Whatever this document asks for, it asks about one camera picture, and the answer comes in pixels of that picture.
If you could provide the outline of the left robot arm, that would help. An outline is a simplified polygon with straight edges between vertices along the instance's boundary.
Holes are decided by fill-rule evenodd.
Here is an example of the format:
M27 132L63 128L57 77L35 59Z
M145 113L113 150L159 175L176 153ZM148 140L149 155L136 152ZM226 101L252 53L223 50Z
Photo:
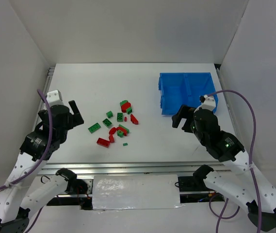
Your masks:
M25 137L17 162L0 187L0 233L23 233L31 217L54 196L86 194L88 190L77 174L61 168L41 188L27 193L36 175L66 141L67 132L84 123L73 100L69 106L56 104L38 115L42 121Z

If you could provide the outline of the red arch brick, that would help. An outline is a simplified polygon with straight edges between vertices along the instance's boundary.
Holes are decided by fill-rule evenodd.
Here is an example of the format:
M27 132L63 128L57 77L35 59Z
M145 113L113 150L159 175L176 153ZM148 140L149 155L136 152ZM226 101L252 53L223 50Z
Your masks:
M109 135L113 135L116 131L117 131L117 128L116 128L116 127L112 127L112 128L109 130Z

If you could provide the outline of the small green 2x2 brick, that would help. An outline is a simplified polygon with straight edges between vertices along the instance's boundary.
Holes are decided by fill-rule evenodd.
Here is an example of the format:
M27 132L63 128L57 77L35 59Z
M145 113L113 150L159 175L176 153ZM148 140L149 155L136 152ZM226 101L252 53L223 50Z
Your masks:
M108 111L108 112L106 113L106 116L107 116L107 118L112 118L112 117L113 117L112 111Z

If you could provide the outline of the green 2x4 brick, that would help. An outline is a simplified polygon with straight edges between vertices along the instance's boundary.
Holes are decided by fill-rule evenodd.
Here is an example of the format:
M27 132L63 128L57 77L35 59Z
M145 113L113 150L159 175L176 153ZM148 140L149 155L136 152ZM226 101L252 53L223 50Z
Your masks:
M123 116L123 113L120 112L120 113L117 113L117 122L123 122L124 120L124 116Z

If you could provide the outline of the red sloped brick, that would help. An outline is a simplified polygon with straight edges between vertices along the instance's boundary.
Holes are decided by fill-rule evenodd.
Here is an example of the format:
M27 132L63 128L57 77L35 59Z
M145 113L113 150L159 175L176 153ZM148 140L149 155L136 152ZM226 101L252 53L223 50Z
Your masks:
M137 120L137 118L133 114L130 115L130 120L135 125L139 124L139 121Z

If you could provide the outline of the green 2x3 plate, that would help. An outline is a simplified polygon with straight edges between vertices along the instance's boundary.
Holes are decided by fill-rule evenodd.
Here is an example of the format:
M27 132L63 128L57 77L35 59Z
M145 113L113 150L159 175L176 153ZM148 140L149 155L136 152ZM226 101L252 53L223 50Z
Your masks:
M94 125L92 125L92 126L90 126L90 127L88 128L88 131L89 131L90 133L94 133L94 132L96 132L97 130L99 130L100 128L101 128L100 124L99 124L99 123L95 123Z

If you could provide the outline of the green 2x3 brick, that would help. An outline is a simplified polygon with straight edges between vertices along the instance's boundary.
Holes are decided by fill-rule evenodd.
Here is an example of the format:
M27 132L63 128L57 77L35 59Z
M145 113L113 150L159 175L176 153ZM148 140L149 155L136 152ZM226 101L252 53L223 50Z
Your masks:
M108 118L104 119L102 122L107 128L110 128L112 126L112 123L109 121Z

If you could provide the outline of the large red 2x4 brick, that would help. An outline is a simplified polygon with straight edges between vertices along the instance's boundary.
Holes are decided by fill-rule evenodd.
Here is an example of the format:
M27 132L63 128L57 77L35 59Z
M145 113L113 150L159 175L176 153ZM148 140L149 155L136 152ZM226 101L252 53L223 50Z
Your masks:
M110 143L111 142L109 140L103 138L98 138L97 140L97 144L105 148L108 148L110 146Z

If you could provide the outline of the red 2x2 brick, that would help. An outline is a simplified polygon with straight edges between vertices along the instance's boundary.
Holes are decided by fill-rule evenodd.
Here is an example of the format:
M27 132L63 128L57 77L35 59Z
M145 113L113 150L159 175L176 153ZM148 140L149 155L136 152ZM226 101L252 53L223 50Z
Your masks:
M109 135L109 141L110 141L111 143L114 143L114 142L115 142L114 136L113 136L112 134Z

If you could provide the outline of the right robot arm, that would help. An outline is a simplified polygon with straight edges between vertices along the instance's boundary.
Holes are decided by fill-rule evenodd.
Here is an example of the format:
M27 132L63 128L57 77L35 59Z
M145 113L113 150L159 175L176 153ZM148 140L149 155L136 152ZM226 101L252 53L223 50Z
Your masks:
M193 133L207 152L242 183L238 186L224 178L208 165L202 165L193 173L196 185L204 186L234 201L247 213L249 220L260 230L268 232L276 228L276 188L265 178L242 143L231 133L221 130L217 116L209 109L182 105L172 116L172 126L177 128L181 119L187 133Z

